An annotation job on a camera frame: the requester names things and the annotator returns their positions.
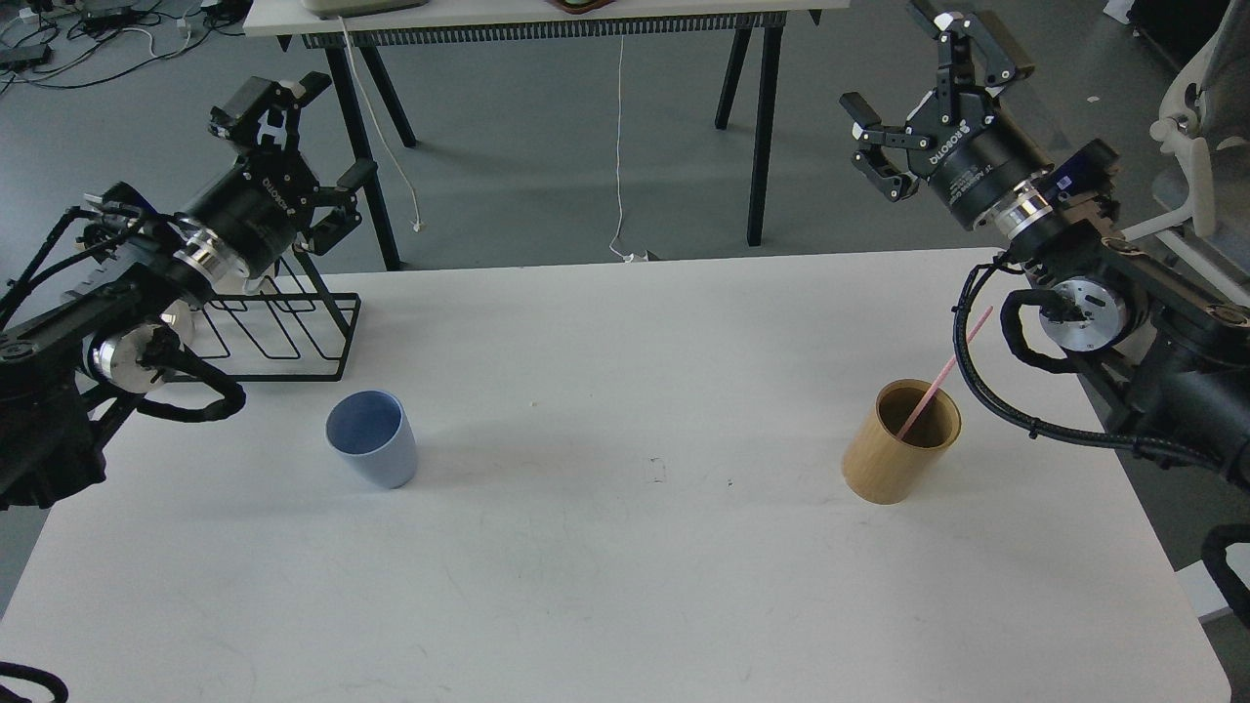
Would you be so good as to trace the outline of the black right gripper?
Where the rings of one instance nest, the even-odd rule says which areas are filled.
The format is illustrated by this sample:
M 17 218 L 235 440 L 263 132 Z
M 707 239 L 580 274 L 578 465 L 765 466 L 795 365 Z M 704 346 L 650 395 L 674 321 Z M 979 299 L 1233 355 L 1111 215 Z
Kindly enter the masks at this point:
M 1012 118 L 988 116 L 972 105 L 960 116 L 959 93 L 978 85 L 974 48 L 982 58 L 982 85 L 992 89 L 1030 78 L 1035 63 L 996 13 L 942 13 L 932 1 L 911 1 L 909 13 L 940 45 L 934 89 L 938 106 L 922 103 L 915 108 L 909 115 L 910 133 L 906 126 L 884 125 L 861 94 L 844 93 L 840 108 L 852 118 L 856 139 L 852 165 L 892 203 L 912 196 L 919 178 L 960 226 L 972 230 L 978 218 L 1014 186 L 1054 168 Z M 885 148 L 914 150 L 909 154 L 914 175 L 898 169 Z

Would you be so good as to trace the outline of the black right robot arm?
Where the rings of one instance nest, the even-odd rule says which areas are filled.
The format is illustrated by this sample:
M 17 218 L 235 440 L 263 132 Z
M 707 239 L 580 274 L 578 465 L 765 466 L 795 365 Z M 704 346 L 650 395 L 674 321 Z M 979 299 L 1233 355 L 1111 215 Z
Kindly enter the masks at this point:
M 1031 437 L 1126 452 L 1158 467 L 1208 469 L 1248 489 L 1248 306 L 1151 256 L 1140 236 L 1191 220 L 1210 226 L 1214 189 L 1205 143 L 1191 120 L 1165 118 L 1159 138 L 1182 161 L 1182 206 L 1119 228 L 1112 173 L 1119 156 L 1091 140 L 1054 164 L 1018 126 L 1001 94 L 1034 71 L 992 13 L 954 13 L 912 1 L 911 18 L 938 43 L 935 85 L 898 126 L 846 93 L 854 164 L 896 203 L 926 184 L 962 228 L 994 226 L 1006 248 L 969 271 L 952 308 L 955 364 L 972 397 Z M 992 392 L 972 362 L 969 316 L 996 274 L 1022 276 L 999 309 L 1022 364 L 1082 377 L 1111 410 L 1105 432 L 1044 420 Z

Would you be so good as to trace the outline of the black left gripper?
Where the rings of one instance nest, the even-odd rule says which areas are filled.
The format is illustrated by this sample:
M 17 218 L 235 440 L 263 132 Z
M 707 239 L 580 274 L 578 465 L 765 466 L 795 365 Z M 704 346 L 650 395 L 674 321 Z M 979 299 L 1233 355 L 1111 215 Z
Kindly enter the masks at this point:
M 334 186 L 319 186 L 300 151 L 304 108 L 332 85 L 310 71 L 298 81 L 252 76 L 209 114 L 208 133 L 230 143 L 235 165 L 204 188 L 179 213 L 192 226 L 208 228 L 246 266 L 250 276 L 268 271 L 286 249 L 324 255 L 362 220 L 358 191 L 376 181 L 378 164 L 358 159 Z M 328 214 L 312 223 L 312 211 Z

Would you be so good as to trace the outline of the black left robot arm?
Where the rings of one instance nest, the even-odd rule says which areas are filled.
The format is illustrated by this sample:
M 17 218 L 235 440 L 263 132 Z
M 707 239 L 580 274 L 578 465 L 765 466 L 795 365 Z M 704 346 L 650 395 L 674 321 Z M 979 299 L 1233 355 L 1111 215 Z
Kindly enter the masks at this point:
M 302 111 L 332 80 L 250 78 L 208 124 L 236 158 L 182 210 L 152 208 L 126 183 L 88 196 L 54 223 L 2 296 L 2 508 L 46 509 L 102 483 L 105 447 L 134 413 L 180 423 L 224 420 L 246 403 L 241 379 L 192 352 L 168 321 L 178 303 L 206 309 L 238 274 L 262 281 L 292 254 L 310 293 L 352 343 L 358 294 L 332 294 L 312 266 L 361 221 L 358 191 L 376 180 L 361 158 L 322 186 L 299 149 Z

